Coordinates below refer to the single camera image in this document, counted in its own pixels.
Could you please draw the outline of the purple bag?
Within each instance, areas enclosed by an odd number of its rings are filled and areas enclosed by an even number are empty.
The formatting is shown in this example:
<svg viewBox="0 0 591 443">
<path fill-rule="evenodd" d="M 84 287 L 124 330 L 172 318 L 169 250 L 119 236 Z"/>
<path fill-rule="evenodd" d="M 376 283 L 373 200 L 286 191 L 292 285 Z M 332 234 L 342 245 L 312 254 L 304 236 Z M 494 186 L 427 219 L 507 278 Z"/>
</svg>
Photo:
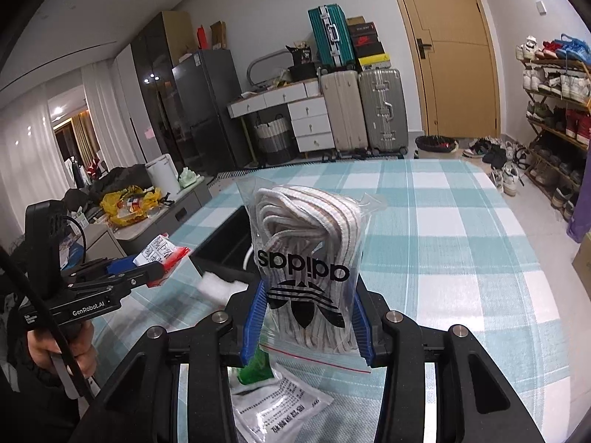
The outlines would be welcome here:
<svg viewBox="0 0 591 443">
<path fill-rule="evenodd" d="M 577 203 L 570 217 L 567 234 L 581 243 L 591 227 L 591 149 L 588 150 L 582 185 Z"/>
</svg>

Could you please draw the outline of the woven laundry basket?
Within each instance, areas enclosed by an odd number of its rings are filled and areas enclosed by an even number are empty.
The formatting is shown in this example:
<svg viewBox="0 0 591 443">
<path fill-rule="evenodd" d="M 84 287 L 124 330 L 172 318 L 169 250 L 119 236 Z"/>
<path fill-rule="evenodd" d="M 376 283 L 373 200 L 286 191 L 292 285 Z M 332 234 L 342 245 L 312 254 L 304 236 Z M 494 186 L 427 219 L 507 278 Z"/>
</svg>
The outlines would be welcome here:
<svg viewBox="0 0 591 443">
<path fill-rule="evenodd" d="M 297 144 L 287 117 L 277 114 L 273 120 L 257 123 L 254 132 L 264 165 L 281 165 L 297 157 Z"/>
</svg>

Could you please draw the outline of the black bag on desk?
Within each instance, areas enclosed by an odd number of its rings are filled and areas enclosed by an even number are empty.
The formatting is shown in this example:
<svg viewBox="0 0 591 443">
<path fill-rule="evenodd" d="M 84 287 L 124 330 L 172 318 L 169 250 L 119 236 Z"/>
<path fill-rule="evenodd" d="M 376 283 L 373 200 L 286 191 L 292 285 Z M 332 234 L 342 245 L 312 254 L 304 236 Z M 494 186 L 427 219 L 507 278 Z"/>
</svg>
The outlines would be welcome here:
<svg viewBox="0 0 591 443">
<path fill-rule="evenodd" d="M 311 46 L 307 42 L 296 42 L 293 46 L 287 45 L 286 49 L 290 52 L 291 59 L 293 59 L 293 65 L 288 68 L 291 82 L 300 82 L 318 77 L 317 65 L 312 60 Z"/>
</svg>

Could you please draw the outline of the red white packaged cloth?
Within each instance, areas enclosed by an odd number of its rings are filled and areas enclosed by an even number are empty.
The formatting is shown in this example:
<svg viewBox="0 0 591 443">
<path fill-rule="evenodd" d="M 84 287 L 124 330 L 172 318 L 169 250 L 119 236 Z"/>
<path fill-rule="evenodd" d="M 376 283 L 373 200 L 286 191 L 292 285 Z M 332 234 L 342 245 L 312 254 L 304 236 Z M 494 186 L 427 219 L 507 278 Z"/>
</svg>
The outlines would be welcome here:
<svg viewBox="0 0 591 443">
<path fill-rule="evenodd" d="M 169 277 L 175 267 L 190 253 L 185 246 L 173 244 L 167 233 L 159 234 L 153 238 L 148 245 L 138 253 L 132 260 L 136 267 L 157 262 L 163 267 L 163 276 L 154 279 L 147 284 L 148 288 L 160 286 Z"/>
</svg>

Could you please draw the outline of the round basin with shoes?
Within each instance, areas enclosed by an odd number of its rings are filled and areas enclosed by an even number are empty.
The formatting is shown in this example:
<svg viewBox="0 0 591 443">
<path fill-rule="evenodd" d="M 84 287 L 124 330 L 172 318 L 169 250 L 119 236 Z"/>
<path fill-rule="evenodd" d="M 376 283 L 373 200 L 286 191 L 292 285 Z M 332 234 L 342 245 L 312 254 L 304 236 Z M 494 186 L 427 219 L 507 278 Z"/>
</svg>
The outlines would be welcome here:
<svg viewBox="0 0 591 443">
<path fill-rule="evenodd" d="M 459 142 L 451 137 L 423 135 L 415 139 L 415 159 L 459 159 L 461 149 Z"/>
</svg>

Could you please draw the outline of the white foam piece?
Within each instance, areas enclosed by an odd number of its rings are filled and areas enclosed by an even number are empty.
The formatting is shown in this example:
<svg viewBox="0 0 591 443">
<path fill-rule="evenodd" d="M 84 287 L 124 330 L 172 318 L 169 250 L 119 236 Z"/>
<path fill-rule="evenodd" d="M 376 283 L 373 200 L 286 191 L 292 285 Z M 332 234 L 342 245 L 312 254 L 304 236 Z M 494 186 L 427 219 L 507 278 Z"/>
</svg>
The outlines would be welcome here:
<svg viewBox="0 0 591 443">
<path fill-rule="evenodd" d="M 249 285 L 240 281 L 228 282 L 211 272 L 205 272 L 197 282 L 200 295 L 218 309 L 224 308 L 236 293 L 242 293 Z"/>
</svg>

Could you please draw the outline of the beige suitcase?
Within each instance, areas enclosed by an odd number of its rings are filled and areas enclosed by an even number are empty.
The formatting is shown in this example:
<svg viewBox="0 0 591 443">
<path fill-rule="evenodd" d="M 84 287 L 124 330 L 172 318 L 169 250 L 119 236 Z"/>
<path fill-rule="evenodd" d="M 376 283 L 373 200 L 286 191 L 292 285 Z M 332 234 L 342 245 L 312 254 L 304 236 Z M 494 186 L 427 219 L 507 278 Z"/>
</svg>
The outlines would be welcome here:
<svg viewBox="0 0 591 443">
<path fill-rule="evenodd" d="M 355 70 L 324 74 L 320 78 L 335 149 L 353 152 L 369 148 L 363 105 Z"/>
</svg>

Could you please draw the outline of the wooden door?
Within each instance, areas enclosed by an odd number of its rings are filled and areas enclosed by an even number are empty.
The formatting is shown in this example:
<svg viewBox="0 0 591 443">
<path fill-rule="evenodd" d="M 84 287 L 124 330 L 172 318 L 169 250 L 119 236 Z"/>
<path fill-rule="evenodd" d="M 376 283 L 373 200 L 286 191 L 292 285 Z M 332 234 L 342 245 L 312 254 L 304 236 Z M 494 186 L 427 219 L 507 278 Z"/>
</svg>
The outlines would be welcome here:
<svg viewBox="0 0 591 443">
<path fill-rule="evenodd" d="M 500 134 L 495 54 L 481 0 L 397 0 L 428 135 Z"/>
</svg>

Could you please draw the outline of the stack of shoe boxes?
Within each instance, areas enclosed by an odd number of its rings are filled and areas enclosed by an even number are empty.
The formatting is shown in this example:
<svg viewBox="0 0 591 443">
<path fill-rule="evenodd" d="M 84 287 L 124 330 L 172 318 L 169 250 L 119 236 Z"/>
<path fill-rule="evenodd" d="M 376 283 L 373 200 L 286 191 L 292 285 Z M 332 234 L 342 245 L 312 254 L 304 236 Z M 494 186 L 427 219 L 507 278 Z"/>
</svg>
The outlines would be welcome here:
<svg viewBox="0 0 591 443">
<path fill-rule="evenodd" d="M 353 44 L 353 53 L 360 70 L 389 69 L 391 58 L 380 40 L 376 24 L 358 16 L 346 20 L 349 38 Z"/>
</svg>

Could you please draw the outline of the white drawer desk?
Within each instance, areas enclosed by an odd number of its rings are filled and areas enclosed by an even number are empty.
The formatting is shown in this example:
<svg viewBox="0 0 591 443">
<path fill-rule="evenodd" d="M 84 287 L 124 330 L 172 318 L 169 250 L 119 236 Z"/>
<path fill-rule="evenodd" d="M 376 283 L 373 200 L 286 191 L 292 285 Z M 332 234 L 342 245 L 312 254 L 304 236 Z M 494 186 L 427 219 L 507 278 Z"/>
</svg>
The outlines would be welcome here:
<svg viewBox="0 0 591 443">
<path fill-rule="evenodd" d="M 232 118 L 249 122 L 253 133 L 257 123 L 273 120 L 277 114 L 283 115 L 293 129 L 297 155 L 335 151 L 328 110 L 317 79 L 249 94 L 229 103 L 228 113 Z"/>
</svg>

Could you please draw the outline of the black refrigerator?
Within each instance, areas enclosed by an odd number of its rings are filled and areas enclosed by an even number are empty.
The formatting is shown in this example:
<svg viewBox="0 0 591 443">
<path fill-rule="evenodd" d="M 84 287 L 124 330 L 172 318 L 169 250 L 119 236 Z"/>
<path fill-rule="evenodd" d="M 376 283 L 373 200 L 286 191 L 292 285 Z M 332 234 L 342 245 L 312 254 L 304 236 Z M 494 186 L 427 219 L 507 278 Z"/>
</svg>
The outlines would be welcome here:
<svg viewBox="0 0 591 443">
<path fill-rule="evenodd" d="M 195 172 L 214 176 L 252 163 L 249 137 L 240 122 L 232 120 L 228 105 L 240 96 L 235 64 L 227 49 L 198 50 L 172 68 L 182 105 Z"/>
</svg>

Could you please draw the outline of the green sachet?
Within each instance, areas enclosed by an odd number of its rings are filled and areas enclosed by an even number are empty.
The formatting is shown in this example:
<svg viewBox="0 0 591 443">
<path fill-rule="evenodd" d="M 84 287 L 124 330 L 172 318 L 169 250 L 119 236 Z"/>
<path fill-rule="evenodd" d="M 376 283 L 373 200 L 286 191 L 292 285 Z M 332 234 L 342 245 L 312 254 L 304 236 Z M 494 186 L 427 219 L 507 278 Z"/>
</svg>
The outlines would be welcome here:
<svg viewBox="0 0 591 443">
<path fill-rule="evenodd" d="M 252 385 L 273 379 L 273 368 L 270 364 L 270 356 L 262 349 L 257 348 L 250 358 L 249 363 L 238 371 L 238 381 L 242 385 Z"/>
</svg>

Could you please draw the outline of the adidas shoelace bag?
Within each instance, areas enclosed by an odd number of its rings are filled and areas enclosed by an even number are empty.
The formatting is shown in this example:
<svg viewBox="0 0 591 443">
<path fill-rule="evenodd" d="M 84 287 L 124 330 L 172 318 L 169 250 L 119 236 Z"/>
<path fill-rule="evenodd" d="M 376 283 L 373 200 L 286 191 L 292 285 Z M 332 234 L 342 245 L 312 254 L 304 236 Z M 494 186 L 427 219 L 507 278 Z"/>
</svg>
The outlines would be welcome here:
<svg viewBox="0 0 591 443">
<path fill-rule="evenodd" d="M 353 301 L 372 217 L 383 197 L 238 179 L 252 258 L 266 291 L 260 345 L 276 358 L 370 373 L 353 333 Z"/>
</svg>

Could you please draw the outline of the black cardboard box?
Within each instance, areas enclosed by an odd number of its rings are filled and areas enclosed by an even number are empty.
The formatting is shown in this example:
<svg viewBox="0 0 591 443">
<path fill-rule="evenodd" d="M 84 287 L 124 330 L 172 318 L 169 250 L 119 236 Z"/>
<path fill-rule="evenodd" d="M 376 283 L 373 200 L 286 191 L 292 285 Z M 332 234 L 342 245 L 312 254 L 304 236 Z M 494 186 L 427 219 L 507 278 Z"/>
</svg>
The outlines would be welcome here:
<svg viewBox="0 0 591 443">
<path fill-rule="evenodd" d="M 189 258 L 200 276 L 211 272 L 228 282 L 257 283 L 259 270 L 253 255 L 245 259 L 250 248 L 249 214 L 242 206 L 215 229 Z"/>
</svg>

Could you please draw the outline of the yellow plastic bag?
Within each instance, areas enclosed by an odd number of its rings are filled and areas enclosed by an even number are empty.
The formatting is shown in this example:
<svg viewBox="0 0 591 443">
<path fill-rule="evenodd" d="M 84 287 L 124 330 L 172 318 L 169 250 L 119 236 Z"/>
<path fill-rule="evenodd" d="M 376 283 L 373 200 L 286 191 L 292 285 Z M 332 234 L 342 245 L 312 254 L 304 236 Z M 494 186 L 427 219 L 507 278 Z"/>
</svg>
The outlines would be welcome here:
<svg viewBox="0 0 591 443">
<path fill-rule="evenodd" d="M 105 194 L 100 207 L 111 225 L 123 228 L 146 219 L 153 209 L 159 207 L 161 198 L 158 187 L 143 190 L 137 185 L 131 185 L 123 190 Z"/>
</svg>

